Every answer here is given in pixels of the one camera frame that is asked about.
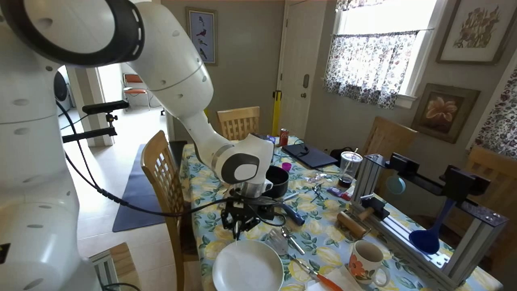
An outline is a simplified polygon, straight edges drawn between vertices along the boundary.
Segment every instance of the white plate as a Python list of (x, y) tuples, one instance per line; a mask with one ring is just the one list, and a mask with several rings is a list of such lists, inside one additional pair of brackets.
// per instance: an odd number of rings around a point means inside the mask
[(279, 253), (259, 241), (229, 244), (216, 258), (212, 271), (219, 291), (275, 291), (285, 281)]

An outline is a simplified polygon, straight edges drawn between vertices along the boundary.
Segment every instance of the wall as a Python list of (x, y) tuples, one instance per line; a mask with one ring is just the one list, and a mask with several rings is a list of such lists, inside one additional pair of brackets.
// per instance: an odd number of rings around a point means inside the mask
[[(187, 6), (217, 11), (217, 64), (208, 66), (216, 93), (206, 110), (214, 127), (219, 129), (217, 110), (261, 105), (261, 129), (264, 132), (271, 131), (283, 1), (162, 0), (162, 3), (175, 13), (183, 25), (187, 24)], [(190, 139), (180, 122), (174, 122), (170, 135), (174, 139)]]
[[(427, 82), (479, 89), (481, 97), (474, 110), (471, 111), (471, 116), (456, 144), (443, 142), (426, 134), (419, 134), (418, 140), (413, 144), (413, 148), (408, 155), (418, 160), (421, 163), (422, 173), (434, 179), (439, 179), (439, 176), (447, 169), (448, 165), (464, 165), (468, 155), (468, 142), (517, 47), (517, 37), (510, 38), (503, 56), (494, 64), (437, 63), (439, 50), (447, 34), (450, 19), (453, 17), (453, 8), (456, 1), (458, 0), (450, 0), (450, 3), (447, 4), (447, 13), (443, 16), (443, 22), (437, 30), (437, 38), (430, 51), (430, 59), (424, 71), (422, 82), (419, 84), (418, 97), (424, 92)], [(309, 113), (308, 142), (316, 144), (322, 148), (363, 145), (367, 139), (376, 114), (397, 119), (403, 124), (411, 124), (419, 103), (414, 103), (411, 110), (384, 110), (372, 105), (358, 103), (335, 93), (329, 93), (325, 90), (324, 77), (334, 22), (335, 1), (329, 4), (325, 17), (317, 68), (317, 76), (321, 77), (316, 77), (319, 82), (316, 82)], [(517, 27), (515, 24), (510, 35), (515, 35), (516, 32)], [(442, 207), (442, 198), (432, 197), (413, 187), (409, 187), (409, 190), (401, 197), (388, 198), (405, 211), (418, 215), (435, 215)]]

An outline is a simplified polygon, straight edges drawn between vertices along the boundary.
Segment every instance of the floral tablecloth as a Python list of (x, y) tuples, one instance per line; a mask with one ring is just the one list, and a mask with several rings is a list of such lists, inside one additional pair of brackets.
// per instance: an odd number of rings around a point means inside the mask
[[(298, 253), (298, 257), (309, 262), (322, 273), (343, 268), (350, 260), (355, 239), (348, 237), (335, 226), (337, 215), (348, 207), (348, 202), (327, 192), (329, 187), (337, 184), (338, 168), (332, 165), (324, 169), (308, 169), (301, 163), (293, 161), (282, 148), (275, 148), (274, 165), (280, 165), (282, 161), (293, 163), (288, 194), (300, 194), (288, 203), (306, 215), (304, 226), (288, 223), (293, 234), (308, 252), (306, 255)], [(180, 174), (187, 198), (193, 202), (193, 207), (224, 198), (227, 194), (227, 187), (219, 181), (214, 171), (199, 161), (193, 144), (188, 144), (183, 150)], [(195, 234), (201, 255), (203, 286), (206, 291), (216, 289), (212, 283), (212, 265), (216, 257), (225, 245), (233, 242), (232, 231), (225, 229), (222, 224), (220, 211), (220, 205), (212, 205), (195, 213)], [(392, 207), (390, 211), (400, 221), (405, 221), (408, 228), (416, 226), (411, 218), (397, 208)], [(261, 241), (272, 228), (274, 226), (271, 224), (261, 223), (251, 231), (243, 232), (241, 241)], [(385, 249), (385, 257), (390, 283), (380, 289), (430, 289), (388, 249)], [(304, 289), (311, 281), (311, 276), (288, 258), (283, 258), (283, 265), (283, 289)], [(497, 289), (497, 286), (500, 286), (500, 283), (494, 276), (482, 268), (477, 268), (461, 289)]]

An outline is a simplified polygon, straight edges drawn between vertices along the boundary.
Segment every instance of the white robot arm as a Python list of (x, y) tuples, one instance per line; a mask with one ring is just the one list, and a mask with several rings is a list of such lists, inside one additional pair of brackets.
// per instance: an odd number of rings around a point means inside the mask
[(0, 286), (99, 289), (80, 257), (80, 203), (65, 163), (54, 98), (61, 64), (132, 61), (199, 156), (229, 184), (261, 195), (274, 145), (230, 142), (204, 116), (214, 89), (190, 37), (156, 3), (130, 0), (0, 0)]

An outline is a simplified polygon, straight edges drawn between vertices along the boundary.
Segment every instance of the door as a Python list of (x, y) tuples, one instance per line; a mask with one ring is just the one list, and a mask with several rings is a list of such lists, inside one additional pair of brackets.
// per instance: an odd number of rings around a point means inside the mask
[(279, 89), (282, 127), (306, 137), (327, 0), (287, 0)]

